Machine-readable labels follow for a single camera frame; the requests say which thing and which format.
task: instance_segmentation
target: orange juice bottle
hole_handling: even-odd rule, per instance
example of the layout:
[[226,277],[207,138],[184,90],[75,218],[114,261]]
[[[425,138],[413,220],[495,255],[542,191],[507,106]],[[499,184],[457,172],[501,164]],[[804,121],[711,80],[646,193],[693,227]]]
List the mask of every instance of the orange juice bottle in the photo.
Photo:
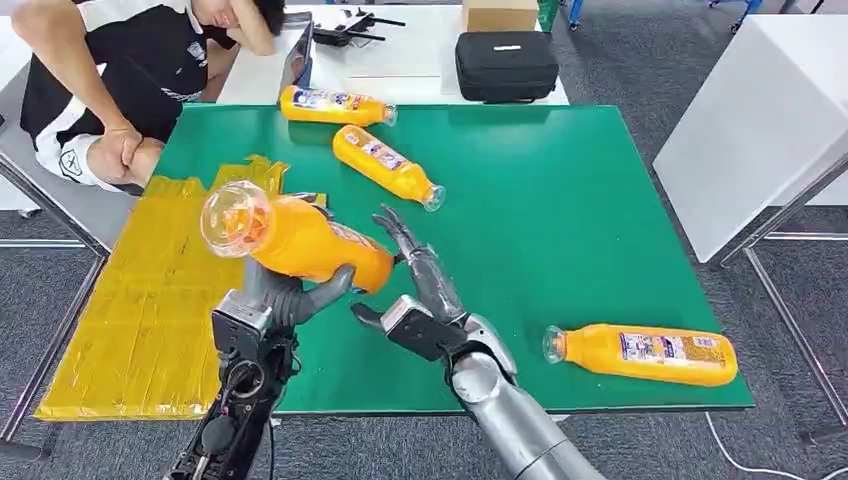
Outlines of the orange juice bottle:
[[548,327],[545,357],[595,372],[716,387],[736,377],[736,353],[717,334],[597,324],[574,331]]
[[391,126],[397,120],[397,107],[367,95],[294,85],[283,89],[280,109],[287,120],[298,122],[351,123],[367,127],[375,123]]
[[424,169],[365,130],[346,125],[333,137],[336,158],[405,200],[435,212],[445,201],[445,187],[435,185]]
[[352,264],[353,285],[368,293],[380,290],[394,265],[392,255],[371,238],[327,220],[299,198],[269,199],[246,180],[227,183],[209,197],[200,230],[222,257],[250,254],[270,270],[313,282],[327,281],[337,268]]

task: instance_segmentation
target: robotic arm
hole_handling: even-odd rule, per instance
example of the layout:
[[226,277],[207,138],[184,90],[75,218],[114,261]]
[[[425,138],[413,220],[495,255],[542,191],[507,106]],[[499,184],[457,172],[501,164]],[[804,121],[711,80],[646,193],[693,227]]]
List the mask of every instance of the robotic arm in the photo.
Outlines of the robotic arm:
[[387,311],[358,303],[363,324],[429,360],[445,362],[445,379],[498,452],[510,478],[603,480],[536,400],[516,384],[518,370],[494,328],[468,313],[429,246],[390,208],[375,215],[409,264],[418,299],[402,295]]
[[[442,360],[445,381],[500,455],[512,479],[604,480],[548,414],[516,383],[517,368],[497,332],[463,307],[429,246],[388,207],[374,220],[409,264],[417,299],[402,295],[387,311],[362,303],[361,323],[428,361]],[[340,267],[309,292],[299,279],[247,260],[245,293],[231,290],[212,312],[221,389],[188,447],[163,480],[242,480],[264,425],[300,370],[295,327],[350,289]]]
[[353,274],[342,266],[304,292],[301,280],[247,260],[245,293],[230,290],[212,311],[221,389],[163,480],[247,478],[264,426],[300,370],[295,327],[350,290]]

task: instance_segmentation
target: gray carpet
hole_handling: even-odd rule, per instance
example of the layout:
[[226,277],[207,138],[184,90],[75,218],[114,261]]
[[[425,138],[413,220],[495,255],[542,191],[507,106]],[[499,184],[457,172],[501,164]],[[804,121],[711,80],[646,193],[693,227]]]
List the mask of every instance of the gray carpet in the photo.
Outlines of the gray carpet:
[[[777,11],[781,3],[767,1],[763,11]],[[730,40],[727,29],[742,8],[737,3],[710,10],[695,0],[587,0],[580,31],[568,32],[560,18],[553,32],[571,101],[618,105],[650,163]],[[848,214],[808,209],[793,224],[848,232]],[[6,235],[64,234],[48,218],[0,216],[0,236]],[[848,311],[848,245],[769,243],[757,251],[848,399],[842,315]],[[26,366],[43,348],[88,260],[78,251],[0,252],[0,417],[10,410]],[[836,418],[747,261],[738,258],[728,269],[694,268],[757,403],[752,410],[714,415],[728,449],[745,465],[810,479],[848,465],[848,441],[805,448],[797,440],[797,432],[832,425]],[[700,414],[573,416],[561,426],[611,479],[771,478],[733,469]],[[0,477],[156,478],[193,428],[191,422],[48,426],[28,419],[21,438],[47,439],[55,452],[36,464],[0,459]],[[491,479],[502,473],[466,418],[296,418],[284,420],[276,433],[277,478]],[[255,478],[265,478],[267,456],[263,447]]]

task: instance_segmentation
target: green table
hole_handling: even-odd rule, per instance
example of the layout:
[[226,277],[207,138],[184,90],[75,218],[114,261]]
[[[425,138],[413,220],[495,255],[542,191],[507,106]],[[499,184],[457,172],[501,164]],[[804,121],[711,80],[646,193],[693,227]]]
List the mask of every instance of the green table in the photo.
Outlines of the green table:
[[[431,243],[465,305],[512,350],[519,383],[551,412],[744,408],[741,375],[719,388],[549,365],[550,324],[608,322],[718,331],[718,324],[614,107],[402,106],[371,131],[447,187],[435,213],[395,198],[333,157],[333,125],[289,124],[273,107],[186,108],[157,174],[197,176],[251,153],[291,164],[288,192],[326,192],[338,221],[391,246],[381,202]],[[365,298],[414,293],[408,269]],[[459,406],[442,366],[360,326],[349,295],[299,329],[303,372],[278,413],[444,413]]]

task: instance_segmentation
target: white cable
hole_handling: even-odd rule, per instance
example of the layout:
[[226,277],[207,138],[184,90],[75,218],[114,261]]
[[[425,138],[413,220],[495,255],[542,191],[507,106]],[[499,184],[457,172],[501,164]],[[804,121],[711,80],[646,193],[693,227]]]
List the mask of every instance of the white cable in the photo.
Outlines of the white cable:
[[[731,457],[730,454],[727,453],[727,449],[724,448],[724,444],[721,443],[721,439],[718,438],[718,433],[716,433],[716,431],[715,431],[715,426],[713,426],[713,419],[710,418],[709,412],[704,412],[704,415],[706,415],[706,417],[707,417],[707,424],[710,426],[710,431],[713,432],[713,438],[715,438],[716,443],[718,444],[718,448],[721,450],[721,453],[724,455],[724,458],[726,458],[727,461],[730,462],[730,464],[733,465],[734,467],[738,468],[739,470],[742,470],[743,472],[748,472],[748,473],[768,473],[768,474],[771,474],[771,475],[778,475],[778,476],[781,476],[781,477],[791,478],[793,480],[807,480],[804,477],[799,477],[797,475],[792,475],[791,473],[781,472],[781,471],[778,471],[778,470],[769,470],[767,468],[750,468],[750,467],[743,467],[742,465],[739,465],[739,463],[737,463],[736,460],[734,460],[733,457]],[[846,473],[846,472],[848,472],[848,467],[843,467],[843,468],[840,468],[839,470],[836,470],[835,472],[831,472],[828,475],[822,477],[821,480],[832,480],[837,475],[842,474],[842,473]]]

